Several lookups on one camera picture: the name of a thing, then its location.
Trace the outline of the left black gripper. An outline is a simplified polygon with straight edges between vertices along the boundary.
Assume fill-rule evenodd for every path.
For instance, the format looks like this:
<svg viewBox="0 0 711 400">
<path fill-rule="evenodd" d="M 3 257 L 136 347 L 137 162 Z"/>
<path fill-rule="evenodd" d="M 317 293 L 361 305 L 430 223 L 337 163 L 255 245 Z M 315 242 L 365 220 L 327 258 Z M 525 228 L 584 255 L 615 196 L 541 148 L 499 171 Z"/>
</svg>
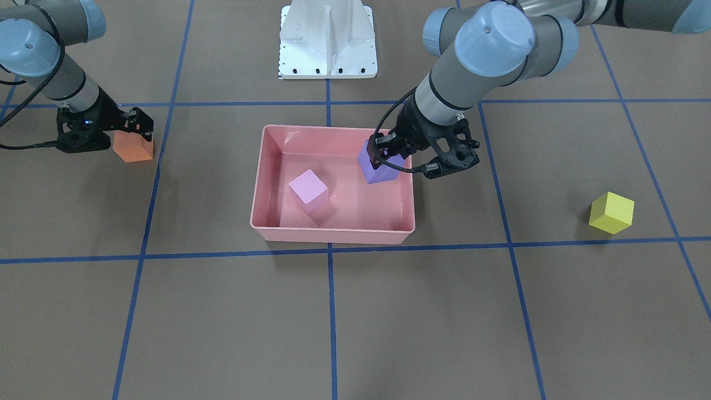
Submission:
<svg viewBox="0 0 711 400">
<path fill-rule="evenodd" d="M 374 151 L 406 158 L 417 152 L 433 149 L 434 158 L 425 164 L 422 174 L 427 179 L 439 179 L 468 170 L 480 162 L 479 142 L 472 138 L 467 119 L 455 119 L 450 125 L 429 121 L 419 111 L 413 94 L 396 102 L 399 109 L 394 128 L 388 134 L 374 133 Z M 383 166 L 383 158 L 369 156 L 371 170 Z"/>
</svg>

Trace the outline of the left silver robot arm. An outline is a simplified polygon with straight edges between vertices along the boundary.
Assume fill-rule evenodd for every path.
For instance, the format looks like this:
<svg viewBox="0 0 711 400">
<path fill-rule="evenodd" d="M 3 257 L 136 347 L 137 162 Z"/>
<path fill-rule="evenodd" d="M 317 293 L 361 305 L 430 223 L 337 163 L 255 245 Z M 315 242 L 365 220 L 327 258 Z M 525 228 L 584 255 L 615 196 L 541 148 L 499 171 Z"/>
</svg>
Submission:
<svg viewBox="0 0 711 400">
<path fill-rule="evenodd" d="M 399 173 L 437 179 L 478 164 L 479 143 L 465 113 L 495 88 L 568 66 L 580 26 L 700 34 L 709 30 L 709 14 L 708 1 L 489 1 L 438 8 L 422 33 L 437 61 L 399 99 L 394 128 L 376 128 L 363 145 L 363 174 L 370 184 Z"/>
</svg>

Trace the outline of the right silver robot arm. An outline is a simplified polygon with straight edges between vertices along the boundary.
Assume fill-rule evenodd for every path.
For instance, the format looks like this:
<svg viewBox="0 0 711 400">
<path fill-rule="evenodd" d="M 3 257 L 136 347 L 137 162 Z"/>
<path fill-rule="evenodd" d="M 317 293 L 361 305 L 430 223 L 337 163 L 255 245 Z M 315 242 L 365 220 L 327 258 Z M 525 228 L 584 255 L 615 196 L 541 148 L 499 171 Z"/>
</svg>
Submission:
<svg viewBox="0 0 711 400">
<path fill-rule="evenodd" d="M 57 138 L 24 149 L 71 154 L 112 148 L 127 163 L 153 158 L 153 119 L 139 107 L 120 109 L 66 53 L 68 46 L 99 39 L 105 31 L 104 13 L 94 1 L 25 1 L 2 9 L 2 68 L 33 88 L 2 124 L 39 94 L 57 106 Z"/>
</svg>

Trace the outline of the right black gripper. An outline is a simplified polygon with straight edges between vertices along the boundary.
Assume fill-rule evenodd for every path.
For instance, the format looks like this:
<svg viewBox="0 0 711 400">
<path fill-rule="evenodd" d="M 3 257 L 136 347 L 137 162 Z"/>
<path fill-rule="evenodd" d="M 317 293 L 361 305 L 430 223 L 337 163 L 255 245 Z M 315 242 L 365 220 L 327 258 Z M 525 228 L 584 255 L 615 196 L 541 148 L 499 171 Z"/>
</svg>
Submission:
<svg viewBox="0 0 711 400">
<path fill-rule="evenodd" d="M 56 148 L 64 153 L 104 151 L 111 146 L 109 131 L 139 134 L 146 142 L 153 140 L 154 121 L 139 107 L 122 111 L 105 92 L 85 111 L 73 112 L 69 106 L 58 107 Z"/>
</svg>

